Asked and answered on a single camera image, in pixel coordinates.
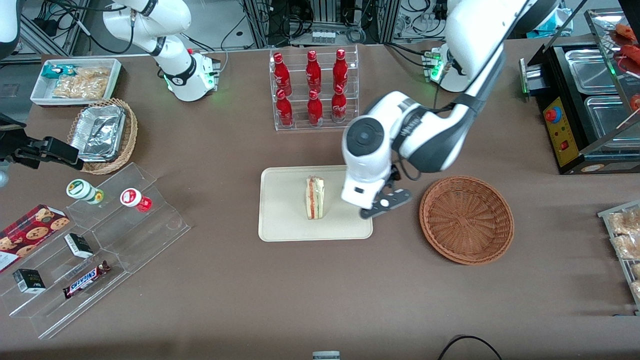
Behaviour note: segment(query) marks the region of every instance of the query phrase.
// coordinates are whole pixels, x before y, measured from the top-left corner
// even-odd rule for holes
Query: tabletop
[[[115,96],[135,112],[131,160],[193,228],[51,340],[0,311],[0,359],[435,358],[473,334],[512,359],[637,359],[632,296],[596,213],[636,200],[640,176],[560,176],[535,101],[520,93],[518,59],[539,40],[508,40],[508,61],[460,157],[402,187],[415,198],[373,220],[366,240],[266,243],[257,233],[260,174],[269,167],[344,164],[340,131],[273,127],[269,51],[230,53],[220,89],[180,102],[153,59],[121,57]],[[360,104],[400,90],[430,106],[435,86],[382,45],[359,45]],[[224,57],[224,54],[213,55]],[[439,105],[452,95],[439,94]],[[77,108],[40,108],[28,134],[66,139]],[[12,166],[0,227],[36,204],[68,206],[67,183],[90,176],[43,163]],[[425,240],[419,199],[437,179],[478,177],[511,206],[515,238],[498,261],[463,266]],[[451,359],[493,359],[456,344]]]

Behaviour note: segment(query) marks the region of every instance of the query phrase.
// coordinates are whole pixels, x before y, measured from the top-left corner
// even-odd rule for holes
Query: red switch
[[[547,112],[545,113],[545,120],[549,121],[549,122],[553,122],[553,121],[555,121],[557,116],[558,116],[558,114],[554,109],[547,110]]]

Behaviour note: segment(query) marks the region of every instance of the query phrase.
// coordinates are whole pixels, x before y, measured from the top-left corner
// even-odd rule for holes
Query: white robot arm
[[[212,60],[201,54],[190,54],[175,36],[191,25],[191,12],[184,1],[119,0],[112,6],[126,8],[102,13],[109,32],[121,40],[132,40],[153,56],[164,72],[169,90],[178,99],[195,101],[215,89]]]
[[[473,79],[439,117],[401,92],[376,102],[354,119],[342,137],[347,174],[342,199],[362,208],[363,218],[380,215],[410,200],[410,193],[382,193],[392,184],[392,151],[420,172],[447,169],[458,157],[477,114],[504,62],[503,41],[535,0],[462,0],[447,18],[449,49]]]

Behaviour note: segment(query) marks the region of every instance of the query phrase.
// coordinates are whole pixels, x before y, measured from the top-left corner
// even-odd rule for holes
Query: wicker basket
[[[136,136],[138,135],[138,121],[136,120],[136,114],[131,111],[131,108],[129,107],[129,105],[127,105],[126,102],[120,99],[109,99],[96,102],[95,104],[89,105],[89,107],[99,108],[101,106],[107,105],[121,106],[127,112],[127,118],[125,119],[125,126],[122,132],[122,139],[120,141],[119,155],[116,160],[110,163],[84,163],[82,171],[94,175],[108,174],[126,165],[129,161],[129,158],[131,157],[133,148],[136,146]],[[71,131],[69,131],[69,135],[67,136],[67,143],[71,143],[71,139],[73,138],[76,131],[76,126],[78,124],[79,118],[80,114],[76,116],[76,120],[71,125]]]
[[[491,263],[513,240],[513,215],[500,193],[470,176],[441,179],[420,203],[420,225],[446,258],[466,265]]]

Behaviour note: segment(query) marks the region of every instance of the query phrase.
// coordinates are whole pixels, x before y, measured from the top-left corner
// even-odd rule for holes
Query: small black box
[[[22,293],[39,294],[47,289],[38,270],[18,269],[13,273],[13,278]]]
[[[69,233],[65,235],[65,241],[75,256],[85,259],[93,256],[93,250],[82,236]]]

